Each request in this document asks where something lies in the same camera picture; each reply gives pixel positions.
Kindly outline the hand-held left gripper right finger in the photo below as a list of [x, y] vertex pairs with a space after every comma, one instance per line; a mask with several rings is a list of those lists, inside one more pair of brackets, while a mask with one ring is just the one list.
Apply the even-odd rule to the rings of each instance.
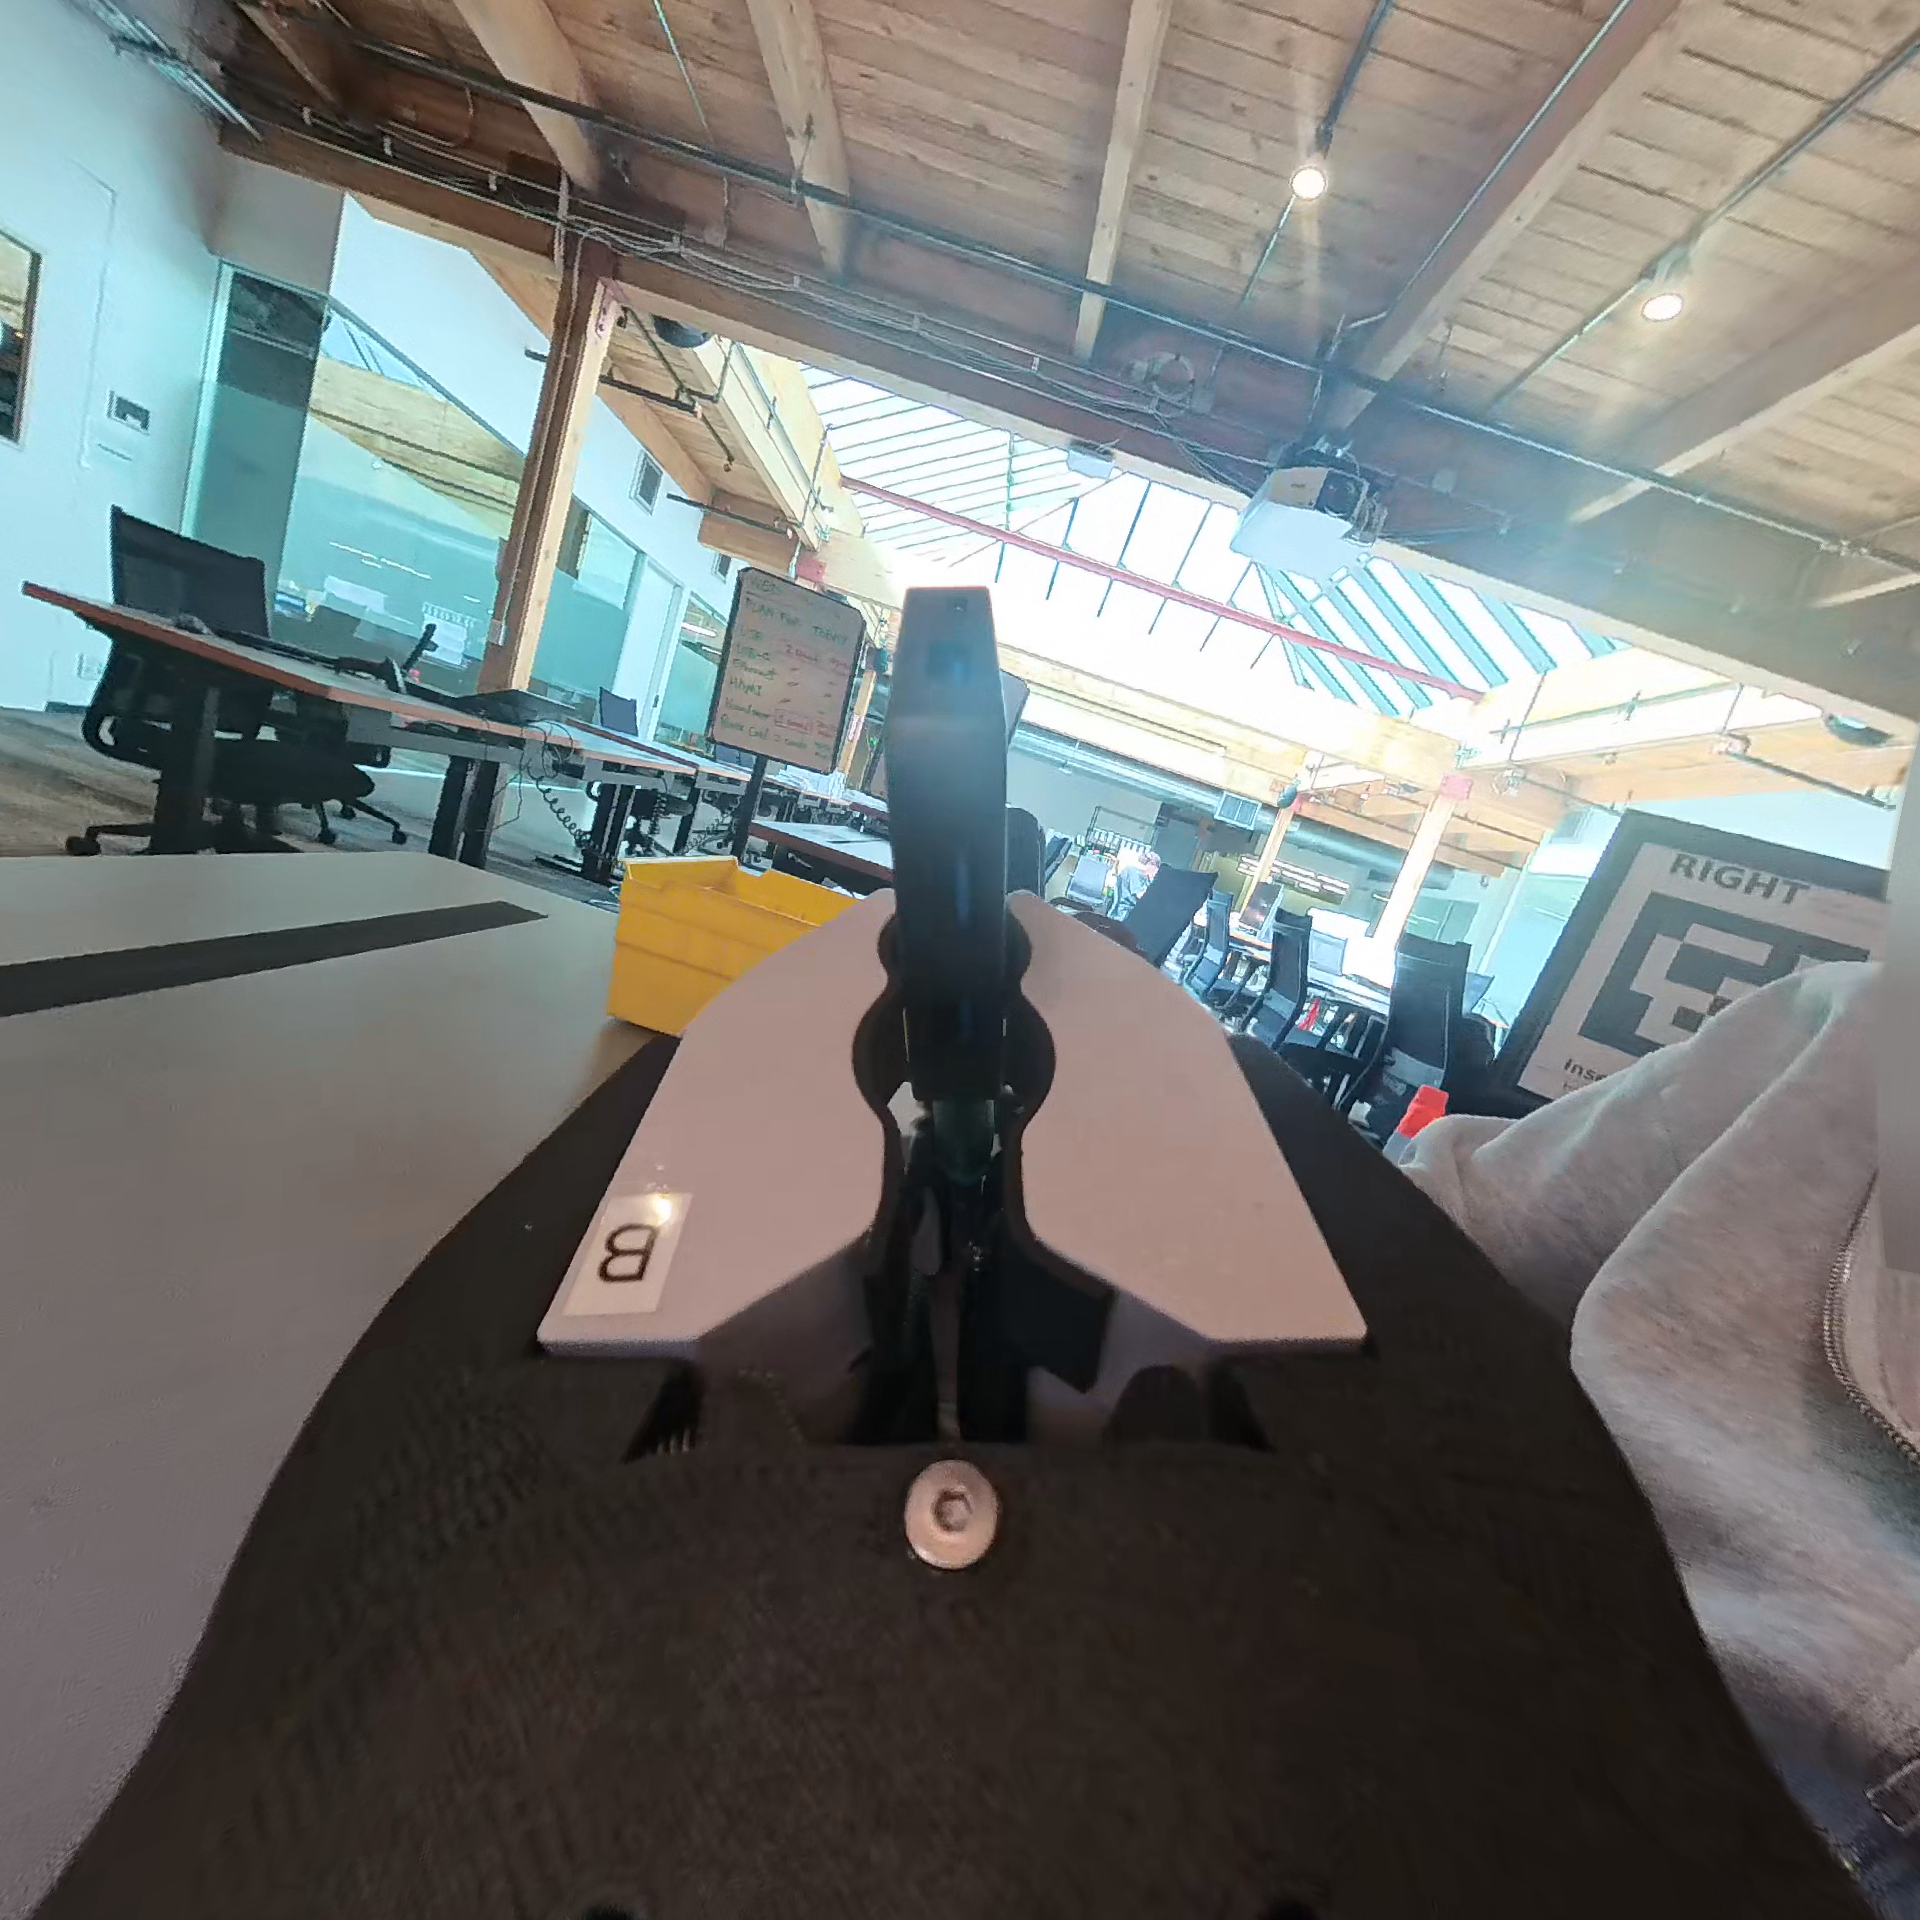
[[1056, 906], [1011, 896], [1011, 915], [1047, 1068], [1003, 1189], [1029, 1384], [1359, 1350], [1359, 1307], [1213, 1016]]

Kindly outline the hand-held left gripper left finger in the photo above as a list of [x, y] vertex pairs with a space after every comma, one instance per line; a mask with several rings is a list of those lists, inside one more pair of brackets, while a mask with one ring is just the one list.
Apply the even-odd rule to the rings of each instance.
[[902, 1071], [856, 1074], [893, 907], [852, 900], [692, 1016], [543, 1311], [543, 1356], [934, 1358], [922, 1221], [895, 1212]]

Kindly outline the yellow plastic bin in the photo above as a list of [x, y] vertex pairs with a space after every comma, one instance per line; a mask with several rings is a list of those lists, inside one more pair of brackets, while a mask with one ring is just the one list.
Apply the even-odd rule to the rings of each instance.
[[608, 1016], [676, 1037], [711, 999], [852, 900], [731, 855], [634, 860], [616, 886]]

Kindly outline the black hdmi switch box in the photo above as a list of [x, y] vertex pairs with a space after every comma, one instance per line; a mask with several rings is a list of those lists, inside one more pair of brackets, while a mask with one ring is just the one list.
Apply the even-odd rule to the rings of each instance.
[[1000, 1091], [1006, 999], [1006, 728], [988, 587], [906, 594], [883, 756], [907, 1079], [928, 1106], [984, 1106]]

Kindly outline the row of black office chairs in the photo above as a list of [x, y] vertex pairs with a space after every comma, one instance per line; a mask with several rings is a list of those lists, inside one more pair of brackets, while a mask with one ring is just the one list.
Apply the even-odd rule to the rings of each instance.
[[1052, 882], [1052, 906], [1164, 973], [1244, 1066], [1283, 1068], [1375, 1144], [1420, 1086], [1445, 1087], [1451, 1115], [1499, 1114], [1495, 1031], [1476, 1005], [1485, 979], [1466, 943], [1405, 933], [1366, 976], [1357, 943], [1312, 915], [1259, 903], [1244, 919], [1213, 870], [1061, 834], [1015, 855], [1011, 876]]

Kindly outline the wood-edged office desk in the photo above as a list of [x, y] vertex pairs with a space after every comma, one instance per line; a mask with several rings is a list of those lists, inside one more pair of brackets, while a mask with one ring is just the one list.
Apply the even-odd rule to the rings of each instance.
[[581, 860], [581, 876], [597, 886], [616, 886], [621, 834], [640, 792], [661, 792], [668, 786], [691, 795], [699, 790], [701, 768], [695, 762], [635, 748], [597, 726], [500, 722], [419, 699], [376, 678], [263, 654], [42, 583], [26, 583], [20, 592], [34, 603], [77, 616], [118, 650], [158, 655], [178, 671], [183, 717], [160, 759], [152, 852], [203, 850], [200, 816], [220, 736], [218, 706], [224, 692], [240, 686], [264, 688], [271, 719], [287, 717], [304, 731], [318, 731], [330, 748], [444, 759], [445, 774], [428, 852], [472, 868], [488, 863], [496, 816], [514, 779], [597, 790]]

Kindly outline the whiteboard on stand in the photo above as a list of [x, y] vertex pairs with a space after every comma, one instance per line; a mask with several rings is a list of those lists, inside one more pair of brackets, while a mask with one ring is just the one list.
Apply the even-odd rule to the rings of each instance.
[[869, 621], [847, 599], [764, 566], [736, 579], [706, 734], [752, 759], [730, 850], [747, 855], [771, 763], [818, 776], [836, 770]]

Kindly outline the black white printed sign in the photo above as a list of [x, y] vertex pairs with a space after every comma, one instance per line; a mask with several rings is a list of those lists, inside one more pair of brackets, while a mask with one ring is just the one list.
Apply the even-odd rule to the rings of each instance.
[[1630, 808], [1506, 1028], [1493, 1086], [1541, 1106], [1780, 979], [1870, 963], [1886, 893], [1883, 867]]

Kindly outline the white ceiling projector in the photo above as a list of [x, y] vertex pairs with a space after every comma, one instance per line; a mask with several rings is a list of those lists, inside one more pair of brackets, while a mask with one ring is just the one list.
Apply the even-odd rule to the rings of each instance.
[[1359, 570], [1386, 526], [1386, 479], [1324, 442], [1283, 451], [1239, 509], [1229, 551], [1271, 574], [1315, 583]]

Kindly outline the black mesh office chair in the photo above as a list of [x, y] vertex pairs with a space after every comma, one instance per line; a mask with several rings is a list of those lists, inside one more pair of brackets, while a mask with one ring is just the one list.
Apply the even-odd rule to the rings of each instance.
[[[271, 635], [260, 560], [170, 532], [123, 509], [109, 515], [111, 603], [178, 632], [256, 645]], [[160, 776], [144, 823], [92, 823], [67, 836], [71, 856], [96, 856], [108, 836], [149, 850], [287, 852], [282, 813], [306, 808], [318, 838], [335, 843], [330, 808], [344, 818], [374, 792], [365, 768], [310, 726], [282, 734], [277, 686], [197, 655], [111, 638], [82, 712], [85, 743], [109, 762]]]

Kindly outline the wooden support post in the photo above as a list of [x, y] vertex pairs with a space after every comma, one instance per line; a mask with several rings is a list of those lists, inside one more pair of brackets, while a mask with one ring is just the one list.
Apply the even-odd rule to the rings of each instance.
[[549, 333], [534, 435], [525, 451], [509, 538], [496, 572], [496, 603], [480, 692], [525, 691], [560, 566], [584, 432], [616, 326], [614, 253], [600, 242], [565, 252]]

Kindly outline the framed wall picture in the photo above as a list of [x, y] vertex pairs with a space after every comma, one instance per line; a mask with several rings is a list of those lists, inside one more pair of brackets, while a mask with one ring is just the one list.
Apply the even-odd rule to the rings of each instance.
[[26, 424], [38, 287], [42, 256], [2, 230], [2, 444], [19, 444]]

